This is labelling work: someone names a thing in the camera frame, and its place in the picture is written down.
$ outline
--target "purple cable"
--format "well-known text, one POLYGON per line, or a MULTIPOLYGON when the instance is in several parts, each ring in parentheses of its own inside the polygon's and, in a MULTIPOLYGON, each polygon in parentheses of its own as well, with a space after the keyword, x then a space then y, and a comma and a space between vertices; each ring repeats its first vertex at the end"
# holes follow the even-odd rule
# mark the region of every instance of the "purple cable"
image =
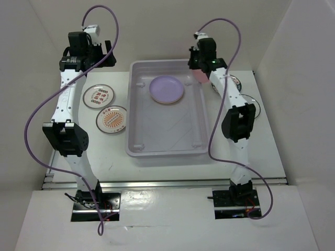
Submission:
POLYGON ((232 56, 232 58, 231 58, 231 60, 230 60, 230 62, 229 62, 229 64, 228 64, 228 66, 227 66, 227 69, 226 69, 224 95, 223 95, 223 97, 222 97, 222 102, 221 102, 221 105, 220 105, 220 109, 219 109, 218 117, 216 118, 216 121, 215 121, 215 125, 214 125, 214 128, 213 128, 213 131, 212 131, 212 133, 211 133, 211 135, 210 135, 210 139, 209 139, 209 143, 208 143, 208 155, 209 155, 209 157, 210 157, 211 159, 213 159, 213 160, 215 160, 215 161, 218 161, 218 162, 224 162, 224 163, 230 163, 230 164, 235 164, 235 165, 242 166, 242 167, 246 168, 247 170, 249 170, 249 171, 253 172, 254 174, 256 174, 256 175, 257 175, 257 176, 264 182, 264 184, 266 185, 267 189, 269 190, 270 198, 271 198, 271 203, 270 203, 270 207, 269 207, 269 209, 267 210, 267 212, 266 212, 264 215, 262 215, 262 216, 260 216, 260 217, 251 217, 251 216, 250 216, 250 213, 251 213, 251 212, 256 211, 256 210, 258 210, 258 209, 251 210, 251 211, 249 211, 249 212, 247 213, 247 216, 248 216, 249 218, 251 218, 251 219, 253 219, 253 220, 260 220, 260 219, 266 217, 266 216, 271 212, 272 207, 273 207, 273 194, 272 194, 271 188, 270 188, 270 186, 268 185, 268 183, 266 182, 266 180, 262 177, 262 175, 260 175, 257 171, 255 171, 255 170, 252 169, 251 167, 246 166, 245 164, 242 164, 242 163, 239 163, 239 162, 236 162, 236 161, 229 161, 229 160, 225 160, 225 159, 215 158, 215 157, 212 156, 211 151, 210 151, 210 150, 211 150, 211 144, 212 144, 212 142, 213 142, 213 137, 214 137, 216 128, 217 128, 217 126, 218 126, 218 123, 219 123, 219 120, 220 120, 220 116, 221 116, 222 110, 223 110, 223 108, 224 108, 225 99, 226 99, 227 85, 228 85, 228 83, 227 83, 227 74, 228 74, 228 71, 229 71, 229 69, 230 69, 230 67, 231 67, 231 64, 232 64, 233 61, 235 60, 235 58, 236 58, 236 56, 237 56, 237 54, 238 54, 238 52, 239 52, 239 50, 240 50, 240 47, 241 47, 241 32, 240 32, 240 29, 239 29, 239 27, 237 27, 237 25, 236 25, 233 21, 231 21, 231 20, 229 20, 229 19, 227 19, 227 18, 215 18, 215 19, 212 19, 211 21, 205 23, 205 24, 198 30, 198 32, 200 32, 202 29, 204 29, 207 25, 211 24, 212 22, 214 22, 214 21, 219 21, 219 20, 221 20, 221 21, 226 21, 226 22, 230 23, 231 25, 233 25, 233 26, 235 27, 235 29, 236 29, 236 31, 237 31, 237 33, 238 33, 238 36, 239 36, 239 42, 238 42, 238 45, 237 45, 236 52, 235 52, 234 55, 232 56))
POLYGON ((91 70, 93 70, 95 67, 99 66, 101 63, 103 63, 112 53, 113 49, 115 48, 116 46, 116 43, 117 43, 117 40, 118 40, 118 37, 119 37, 119 23, 117 21, 117 18, 114 14, 114 12, 108 8, 107 6, 104 6, 104 5, 94 5, 92 6, 91 8, 89 8, 87 10, 87 12, 85 13, 85 16, 83 18, 83 21, 82 21, 82 26, 84 26, 84 23, 85 23, 85 19, 87 17, 87 15, 91 12, 91 10, 95 9, 95 8, 104 8, 106 10, 108 10, 114 20, 115 20, 115 25, 116 25, 116 34, 115 34, 115 40, 114 40, 114 43, 113 43, 113 46, 111 47, 111 50, 99 61, 97 62, 95 65, 93 65, 91 68, 89 68, 88 70, 86 70, 85 72, 83 72, 81 75, 75 77, 74 79, 72 79, 67 85, 65 85, 64 87, 62 87, 60 90, 58 90, 57 92, 55 92, 54 94, 52 94, 49 98, 47 98, 45 101, 43 101, 33 112, 32 114, 30 115, 30 117, 28 118, 27 120, 27 123, 26 123, 26 126, 25 126, 25 130, 24 130, 24 139, 25 139, 25 145, 26 145, 26 148, 28 150, 28 153, 30 154, 30 156, 38 163, 40 164, 41 166, 45 167, 45 168, 49 168, 53 171, 59 171, 59 172, 63 172, 63 173, 67 173, 67 174, 72 174, 72 175, 75 175, 77 177, 80 177, 83 182, 85 183, 85 185, 87 186, 89 192, 90 192, 90 195, 92 196, 92 199, 93 199, 93 202, 94 202, 94 205, 95 205, 95 208, 97 210, 97 213, 99 215, 99 219, 100 219, 100 224, 99 224, 99 227, 98 227, 98 235, 102 236, 104 234, 104 218, 99 210, 99 206, 98 206, 98 203, 96 201, 96 198, 95 198, 95 195, 94 193, 92 192, 92 189, 91 187, 89 186, 89 184, 87 183, 87 181, 85 180, 84 177, 82 177, 80 174, 78 173, 75 173, 75 172, 72 172, 72 171, 68 171, 68 170, 62 170, 62 169, 59 169, 59 168, 55 168, 55 167, 51 167, 45 163, 43 163, 42 161, 40 161, 36 156, 35 154, 32 152, 30 146, 29 146, 29 143, 28 143, 28 129, 29 129, 29 125, 33 119, 33 117, 36 115, 36 113, 47 103, 49 102, 50 100, 52 100, 54 97, 58 96, 59 94, 61 94, 65 89, 67 89, 70 85, 72 85, 73 83, 75 83, 75 81, 77 81, 79 78, 85 76, 88 72, 90 72, 91 70))

